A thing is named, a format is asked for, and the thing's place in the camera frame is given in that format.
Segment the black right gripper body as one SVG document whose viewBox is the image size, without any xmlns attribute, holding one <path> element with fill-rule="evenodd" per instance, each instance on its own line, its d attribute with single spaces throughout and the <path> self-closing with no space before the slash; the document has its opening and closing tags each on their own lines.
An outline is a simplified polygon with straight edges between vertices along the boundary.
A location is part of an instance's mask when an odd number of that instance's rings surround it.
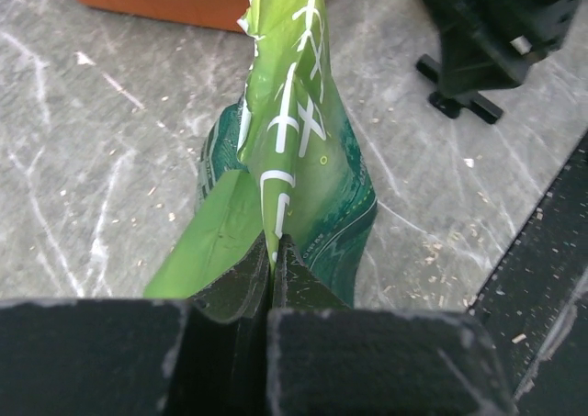
<svg viewBox="0 0 588 416">
<path fill-rule="evenodd" d="M 452 98 L 520 86 L 558 51 L 581 0 L 422 0 L 437 26 L 437 88 Z"/>
</svg>

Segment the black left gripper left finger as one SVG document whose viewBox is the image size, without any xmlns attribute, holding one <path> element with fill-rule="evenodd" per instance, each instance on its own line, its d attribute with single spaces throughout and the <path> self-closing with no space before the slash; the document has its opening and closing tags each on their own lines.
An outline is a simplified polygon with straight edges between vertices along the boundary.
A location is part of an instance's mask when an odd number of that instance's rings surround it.
<svg viewBox="0 0 588 416">
<path fill-rule="evenodd" d="M 4 415 L 260 415 L 269 262 L 263 238 L 187 299 L 1 304 Z"/>
</svg>

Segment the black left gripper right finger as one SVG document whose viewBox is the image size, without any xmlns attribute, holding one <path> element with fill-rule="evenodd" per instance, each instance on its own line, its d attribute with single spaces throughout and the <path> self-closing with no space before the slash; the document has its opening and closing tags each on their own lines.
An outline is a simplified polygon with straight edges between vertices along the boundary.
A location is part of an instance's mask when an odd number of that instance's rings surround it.
<svg viewBox="0 0 588 416">
<path fill-rule="evenodd" d="M 350 309 L 302 262 L 277 255 L 267 317 L 270 415 L 511 415 L 483 326 L 463 312 Z"/>
</svg>

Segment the black bag clip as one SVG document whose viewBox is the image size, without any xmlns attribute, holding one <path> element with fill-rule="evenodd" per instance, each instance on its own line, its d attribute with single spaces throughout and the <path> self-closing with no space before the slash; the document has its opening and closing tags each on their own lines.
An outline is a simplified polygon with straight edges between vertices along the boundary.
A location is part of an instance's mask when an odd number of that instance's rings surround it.
<svg viewBox="0 0 588 416">
<path fill-rule="evenodd" d="M 428 96 L 428 103 L 448 118 L 456 119 L 461 110 L 466 108 L 489 125 L 495 124 L 502 116 L 503 110 L 479 92 L 467 92 L 456 97 L 441 93 L 441 65 L 425 54 L 415 64 L 416 70 L 435 85 L 435 90 Z"/>
</svg>

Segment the green litter bag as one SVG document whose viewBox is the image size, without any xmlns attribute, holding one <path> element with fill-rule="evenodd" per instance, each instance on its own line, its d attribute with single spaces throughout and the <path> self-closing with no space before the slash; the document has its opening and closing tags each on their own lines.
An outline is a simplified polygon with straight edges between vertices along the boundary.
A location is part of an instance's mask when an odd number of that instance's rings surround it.
<svg viewBox="0 0 588 416">
<path fill-rule="evenodd" d="M 199 158 L 193 219 L 144 289 L 187 298 L 255 241 L 271 267 L 291 238 L 310 272 L 346 305 L 377 197 L 331 69 L 325 0 L 249 0 L 240 26 L 254 57 Z"/>
</svg>

